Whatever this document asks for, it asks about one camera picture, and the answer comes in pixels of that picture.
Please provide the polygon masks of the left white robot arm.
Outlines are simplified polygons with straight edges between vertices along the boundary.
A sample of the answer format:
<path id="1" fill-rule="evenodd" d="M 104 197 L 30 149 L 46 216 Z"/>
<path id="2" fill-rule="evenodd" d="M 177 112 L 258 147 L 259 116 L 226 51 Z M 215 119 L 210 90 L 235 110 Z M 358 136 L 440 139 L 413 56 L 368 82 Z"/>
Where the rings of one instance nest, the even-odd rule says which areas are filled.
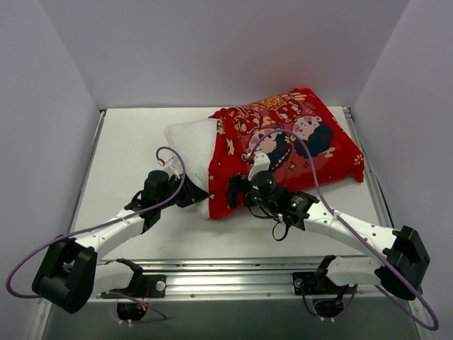
<path id="1" fill-rule="evenodd" d="M 66 237 L 51 244 L 32 282 L 32 291 L 70 314 L 97 294 L 115 291 L 137 297 L 145 291 L 144 270 L 127 259 L 101 263 L 102 258 L 129 239 L 144 234 L 161 211 L 185 208 L 208 197 L 189 178 L 162 170 L 149 173 L 142 190 L 109 221 L 85 237 Z"/>

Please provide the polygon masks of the red printed pillowcase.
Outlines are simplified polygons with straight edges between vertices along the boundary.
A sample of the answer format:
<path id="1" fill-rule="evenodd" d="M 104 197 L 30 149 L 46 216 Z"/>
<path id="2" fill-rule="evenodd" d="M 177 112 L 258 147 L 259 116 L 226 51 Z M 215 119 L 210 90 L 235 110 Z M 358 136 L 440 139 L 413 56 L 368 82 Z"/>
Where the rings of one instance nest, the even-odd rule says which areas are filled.
<path id="1" fill-rule="evenodd" d="M 226 192 L 229 177 L 248 175 L 251 151 L 267 154 L 275 180 L 292 191 L 347 177 L 364 180 L 363 153 L 321 99 L 308 88 L 264 98 L 242 107 L 221 108 L 209 166 L 210 218 L 233 209 Z"/>

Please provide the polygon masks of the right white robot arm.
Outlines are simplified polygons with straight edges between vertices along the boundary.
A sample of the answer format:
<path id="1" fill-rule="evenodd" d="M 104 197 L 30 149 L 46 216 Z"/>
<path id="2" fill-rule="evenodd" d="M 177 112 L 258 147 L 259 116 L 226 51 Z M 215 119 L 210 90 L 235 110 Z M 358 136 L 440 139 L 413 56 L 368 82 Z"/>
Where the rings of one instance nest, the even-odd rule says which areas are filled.
<path id="1" fill-rule="evenodd" d="M 421 294 L 430 257 L 418 232 L 408 226 L 392 229 L 334 210 L 320 195 L 292 191 L 277 183 L 269 171 L 229 179 L 226 199 L 236 205 L 257 206 L 287 230 L 322 234 L 345 244 L 360 256 L 328 255 L 314 275 L 315 286 L 331 292 L 346 285 L 375 285 L 402 300 Z"/>

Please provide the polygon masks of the white pillow insert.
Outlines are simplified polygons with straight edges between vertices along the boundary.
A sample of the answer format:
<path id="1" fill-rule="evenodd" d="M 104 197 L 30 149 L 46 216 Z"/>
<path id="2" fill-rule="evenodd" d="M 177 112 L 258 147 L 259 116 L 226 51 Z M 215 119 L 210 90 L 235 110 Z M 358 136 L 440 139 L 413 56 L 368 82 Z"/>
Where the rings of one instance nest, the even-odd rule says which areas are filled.
<path id="1" fill-rule="evenodd" d="M 203 118 L 169 125 L 164 136 L 169 147 L 180 155 L 185 165 L 185 177 L 208 192 L 208 198 L 196 203 L 196 209 L 201 218 L 209 219 L 209 166 L 217 138 L 217 120 Z"/>

